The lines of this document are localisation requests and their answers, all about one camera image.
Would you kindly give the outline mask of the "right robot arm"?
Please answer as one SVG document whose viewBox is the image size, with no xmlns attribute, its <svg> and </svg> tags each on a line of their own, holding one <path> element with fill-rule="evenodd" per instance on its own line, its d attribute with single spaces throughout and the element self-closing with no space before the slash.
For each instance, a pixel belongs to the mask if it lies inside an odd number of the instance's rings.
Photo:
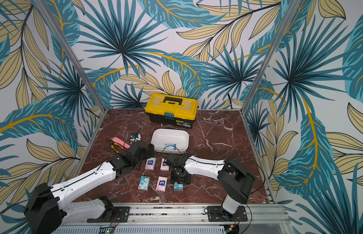
<svg viewBox="0 0 363 234">
<path fill-rule="evenodd" d="M 191 176 L 205 176 L 217 180 L 227 195 L 221 205 L 222 213 L 233 215 L 250 197 L 255 176 L 247 168 L 230 157 L 226 160 L 207 160 L 196 156 L 168 154 L 165 163 L 171 168 L 171 182 L 191 184 Z"/>
</svg>

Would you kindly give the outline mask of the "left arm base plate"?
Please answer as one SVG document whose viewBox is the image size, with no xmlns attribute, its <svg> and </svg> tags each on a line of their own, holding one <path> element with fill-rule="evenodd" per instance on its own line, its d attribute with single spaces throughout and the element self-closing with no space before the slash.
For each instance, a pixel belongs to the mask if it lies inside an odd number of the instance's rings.
<svg viewBox="0 0 363 234">
<path fill-rule="evenodd" d="M 127 223 L 130 207 L 109 207 L 98 218 L 89 218 L 87 223 Z"/>
</svg>

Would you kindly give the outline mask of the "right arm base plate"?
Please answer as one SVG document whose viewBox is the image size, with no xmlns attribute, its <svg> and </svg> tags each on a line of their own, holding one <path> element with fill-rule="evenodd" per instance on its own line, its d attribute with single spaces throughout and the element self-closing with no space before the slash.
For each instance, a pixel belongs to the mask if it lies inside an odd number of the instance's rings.
<svg viewBox="0 0 363 234">
<path fill-rule="evenodd" d="M 239 206 L 234 214 L 224 210 L 222 206 L 207 206 L 204 212 L 208 215 L 209 222 L 248 221 L 247 213 L 243 206 Z"/>
</svg>

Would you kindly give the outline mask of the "white plastic storage box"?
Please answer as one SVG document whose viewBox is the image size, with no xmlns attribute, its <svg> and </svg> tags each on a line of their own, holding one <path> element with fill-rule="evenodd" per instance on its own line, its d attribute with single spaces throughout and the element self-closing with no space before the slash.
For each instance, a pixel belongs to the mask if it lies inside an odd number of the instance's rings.
<svg viewBox="0 0 363 234">
<path fill-rule="evenodd" d="M 158 153 L 184 154 L 189 146 L 189 134 L 184 130 L 157 129 L 151 139 Z M 176 144 L 177 150 L 165 150 L 165 144 Z"/>
</svg>

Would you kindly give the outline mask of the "pink Tempo tissue pack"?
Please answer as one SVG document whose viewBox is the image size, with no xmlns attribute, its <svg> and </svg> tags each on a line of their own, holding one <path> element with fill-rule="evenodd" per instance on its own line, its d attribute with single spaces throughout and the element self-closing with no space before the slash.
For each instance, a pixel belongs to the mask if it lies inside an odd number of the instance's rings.
<svg viewBox="0 0 363 234">
<path fill-rule="evenodd" d="M 146 161 L 146 164 L 145 164 L 145 170 L 147 171 L 154 171 L 155 169 L 155 164 L 156 164 L 156 158 L 149 158 L 147 159 Z"/>
<path fill-rule="evenodd" d="M 167 165 L 165 159 L 162 159 L 160 170 L 161 171 L 169 171 L 169 166 Z"/>
</svg>

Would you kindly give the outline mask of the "teal cartoon tissue pack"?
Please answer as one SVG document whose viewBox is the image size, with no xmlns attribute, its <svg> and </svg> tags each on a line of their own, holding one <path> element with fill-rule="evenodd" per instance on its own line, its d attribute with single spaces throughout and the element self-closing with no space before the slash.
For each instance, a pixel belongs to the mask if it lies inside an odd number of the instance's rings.
<svg viewBox="0 0 363 234">
<path fill-rule="evenodd" d="M 147 191 L 150 183 L 150 177 L 141 176 L 138 189 Z"/>
</svg>

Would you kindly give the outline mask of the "small blue tissue pack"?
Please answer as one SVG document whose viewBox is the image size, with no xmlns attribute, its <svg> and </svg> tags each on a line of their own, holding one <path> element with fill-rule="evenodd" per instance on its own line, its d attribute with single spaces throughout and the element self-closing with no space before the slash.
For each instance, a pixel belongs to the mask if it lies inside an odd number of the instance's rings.
<svg viewBox="0 0 363 234">
<path fill-rule="evenodd" d="M 165 150 L 177 150 L 176 144 L 165 144 Z"/>
</svg>

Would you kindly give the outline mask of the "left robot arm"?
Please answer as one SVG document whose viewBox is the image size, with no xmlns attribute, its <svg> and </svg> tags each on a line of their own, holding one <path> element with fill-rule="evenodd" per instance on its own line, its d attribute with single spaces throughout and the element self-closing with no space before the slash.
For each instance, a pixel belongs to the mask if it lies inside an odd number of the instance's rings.
<svg viewBox="0 0 363 234">
<path fill-rule="evenodd" d="M 103 161 L 98 167 L 75 178 L 49 186 L 42 183 L 31 192 L 24 210 L 33 234 L 50 234 L 62 224 L 79 219 L 97 219 L 109 203 L 97 199 L 93 203 L 74 200 L 94 188 L 130 173 L 142 161 L 155 156 L 153 144 L 136 141 L 130 148 Z"/>
</svg>

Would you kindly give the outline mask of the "green white tissue pack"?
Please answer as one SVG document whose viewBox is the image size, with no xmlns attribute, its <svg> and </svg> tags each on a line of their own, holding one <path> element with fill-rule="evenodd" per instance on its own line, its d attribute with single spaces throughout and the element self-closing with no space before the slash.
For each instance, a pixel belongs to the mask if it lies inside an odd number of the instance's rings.
<svg viewBox="0 0 363 234">
<path fill-rule="evenodd" d="M 184 186 L 183 186 L 183 184 L 179 184 L 179 183 L 174 183 L 174 187 L 173 187 L 173 189 L 175 190 L 175 191 L 183 191 L 184 190 Z"/>
</svg>

